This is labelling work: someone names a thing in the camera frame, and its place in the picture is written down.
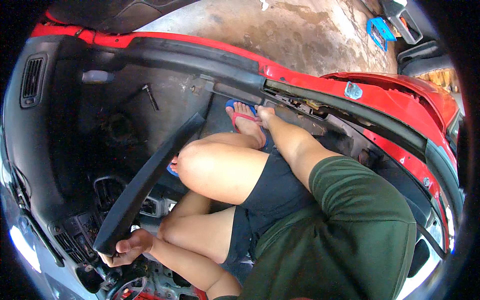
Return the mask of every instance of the green t-shirt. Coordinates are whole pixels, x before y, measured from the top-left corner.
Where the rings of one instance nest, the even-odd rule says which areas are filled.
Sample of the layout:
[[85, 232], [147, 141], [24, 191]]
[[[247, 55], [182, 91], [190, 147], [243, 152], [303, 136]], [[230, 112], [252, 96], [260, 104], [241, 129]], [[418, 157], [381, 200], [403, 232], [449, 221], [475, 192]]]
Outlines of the green t-shirt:
[[402, 194], [344, 156], [320, 161], [309, 186], [318, 206], [279, 220], [260, 237], [237, 299], [396, 298], [416, 238]]

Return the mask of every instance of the flip-flop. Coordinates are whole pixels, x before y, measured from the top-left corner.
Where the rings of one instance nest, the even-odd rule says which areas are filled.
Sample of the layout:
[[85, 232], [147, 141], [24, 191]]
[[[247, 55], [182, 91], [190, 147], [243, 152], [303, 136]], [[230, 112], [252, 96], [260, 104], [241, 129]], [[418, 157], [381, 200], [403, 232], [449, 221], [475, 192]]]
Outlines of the flip-flop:
[[[238, 101], [238, 100], [235, 100], [235, 99], [230, 99], [230, 100], [227, 101], [227, 103], [225, 104], [225, 107], [226, 107], [226, 108], [227, 108], [227, 107], [231, 107], [231, 108], [233, 108], [233, 109], [235, 110], [235, 107], [233, 106], [233, 103], [234, 103], [234, 102], [243, 103], [243, 102]], [[250, 110], [252, 111], [252, 113], [253, 113], [254, 116], [257, 115], [257, 111], [255, 110], [255, 108], [254, 108], [253, 106], [250, 106], [250, 105], [248, 105], [248, 104], [246, 104], [246, 103], [244, 103], [244, 104], [245, 104], [248, 108], [250, 108]], [[232, 125], [233, 125], [233, 128], [235, 128], [235, 130], [236, 130], [238, 133], [240, 133], [240, 131], [239, 131], [239, 129], [237, 128], [237, 126], [235, 125], [235, 119], [236, 119], [237, 117], [245, 118], [245, 119], [247, 119], [247, 120], [250, 120], [250, 121], [254, 121], [254, 122], [255, 122], [255, 118], [234, 111], [233, 116], [232, 116]], [[265, 134], [264, 129], [263, 129], [262, 126], [260, 126], [260, 129], [262, 130], [262, 133], [265, 135], [265, 144], [262, 146], [262, 149], [263, 149], [263, 148], [265, 148], [265, 146], [267, 146], [267, 144], [268, 144], [268, 137], [267, 137], [267, 135]]]
[[178, 177], [178, 176], [179, 176], [179, 174], [178, 174], [177, 172], [175, 172], [174, 170], [172, 170], [172, 163], [169, 163], [169, 164], [168, 164], [167, 171], [168, 171], [170, 174], [172, 174], [173, 176], [175, 176], [175, 177]]

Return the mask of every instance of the red car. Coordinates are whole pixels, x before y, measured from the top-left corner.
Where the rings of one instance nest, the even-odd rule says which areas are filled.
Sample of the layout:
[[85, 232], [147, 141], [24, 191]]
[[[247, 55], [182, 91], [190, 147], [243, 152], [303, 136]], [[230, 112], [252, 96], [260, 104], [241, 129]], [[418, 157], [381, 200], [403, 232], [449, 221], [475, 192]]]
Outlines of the red car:
[[[36, 237], [26, 243], [33, 252], [46, 249], [99, 299], [205, 299], [153, 258], [108, 268], [96, 251], [113, 254], [132, 228], [156, 232], [186, 192], [164, 172], [169, 161], [189, 140], [232, 130], [224, 106], [234, 98], [276, 107], [397, 187], [418, 223], [399, 299], [432, 280], [455, 249], [464, 201], [461, 114], [445, 90], [396, 74], [313, 77], [205, 38], [132, 32], [166, 11], [137, 2], [120, 8], [96, 23], [101, 15], [86, 21], [86, 12], [51, 8], [13, 71], [1, 132], [10, 175], [2, 188], [12, 201], [2, 207], [20, 208], [9, 214]], [[246, 276], [241, 267], [233, 272]]]

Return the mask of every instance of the concrete floor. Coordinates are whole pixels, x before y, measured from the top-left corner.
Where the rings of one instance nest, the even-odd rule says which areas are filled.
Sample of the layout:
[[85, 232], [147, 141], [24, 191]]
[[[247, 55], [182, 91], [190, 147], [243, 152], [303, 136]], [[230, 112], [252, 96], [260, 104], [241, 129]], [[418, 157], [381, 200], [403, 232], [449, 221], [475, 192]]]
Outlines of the concrete floor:
[[396, 73], [393, 45], [383, 52], [366, 33], [373, 15], [360, 0], [202, 0], [138, 31], [200, 36], [262, 55], [292, 70]]

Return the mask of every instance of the person's right hand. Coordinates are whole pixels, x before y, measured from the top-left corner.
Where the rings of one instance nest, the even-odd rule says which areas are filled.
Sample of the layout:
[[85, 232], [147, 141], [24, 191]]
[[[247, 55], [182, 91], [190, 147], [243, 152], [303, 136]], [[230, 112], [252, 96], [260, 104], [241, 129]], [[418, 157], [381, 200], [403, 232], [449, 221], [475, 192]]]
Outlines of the person's right hand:
[[117, 243], [115, 247], [117, 256], [108, 257], [100, 252], [98, 255], [110, 268], [118, 267], [131, 264], [140, 254], [149, 252], [152, 244], [153, 235], [145, 229], [137, 229], [132, 232], [132, 236], [128, 240], [121, 240]]
[[271, 116], [275, 115], [275, 110], [273, 108], [266, 108], [265, 106], [261, 105], [255, 105], [255, 109], [257, 110], [259, 122], [261, 122], [259, 125], [268, 129], [268, 120]]

